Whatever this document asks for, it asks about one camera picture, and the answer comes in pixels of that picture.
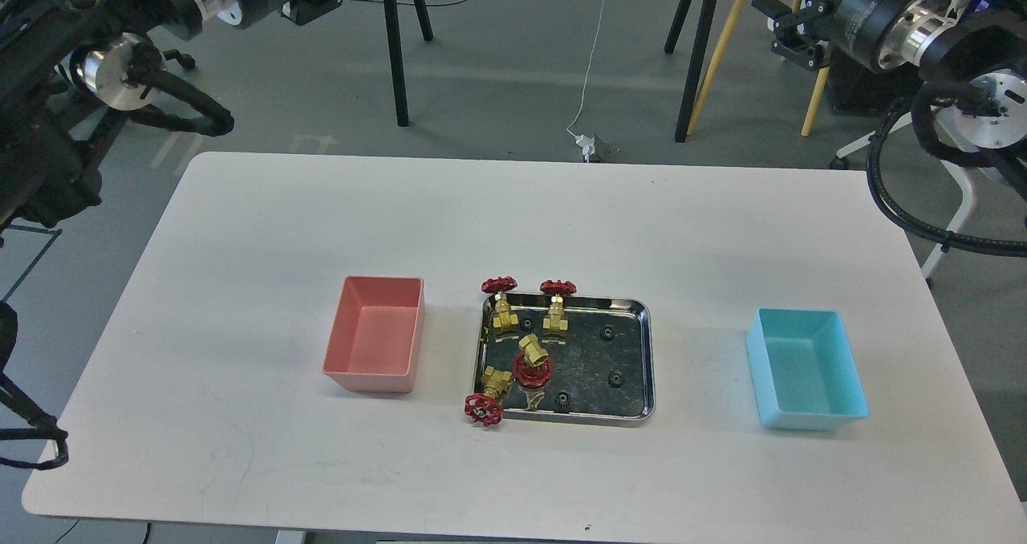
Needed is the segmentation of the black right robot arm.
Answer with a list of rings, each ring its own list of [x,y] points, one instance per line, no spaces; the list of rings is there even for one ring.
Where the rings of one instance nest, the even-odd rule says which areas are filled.
[[[1025,11],[999,6],[958,20],[952,0],[752,0],[773,30],[773,51],[808,70],[841,53],[882,75],[917,68],[921,87],[900,95],[868,137],[866,178],[878,209],[943,250],[1023,258],[1023,242],[987,239],[929,225],[903,210],[884,185],[879,157],[889,131],[909,113],[921,148],[961,168],[994,168],[1025,193]]]

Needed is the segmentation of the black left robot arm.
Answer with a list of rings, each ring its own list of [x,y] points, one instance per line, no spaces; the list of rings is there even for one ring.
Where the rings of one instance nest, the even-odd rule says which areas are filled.
[[[43,233],[98,206],[106,159],[128,124],[221,137],[233,113],[182,73],[195,60],[159,47],[210,21],[252,27],[280,11],[294,25],[341,0],[2,0],[2,229]]]

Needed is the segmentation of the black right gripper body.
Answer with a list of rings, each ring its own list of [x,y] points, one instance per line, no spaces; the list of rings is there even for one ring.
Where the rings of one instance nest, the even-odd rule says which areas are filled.
[[[771,51],[804,70],[817,71],[831,63],[830,22],[839,0],[752,0],[767,17],[773,32]]]

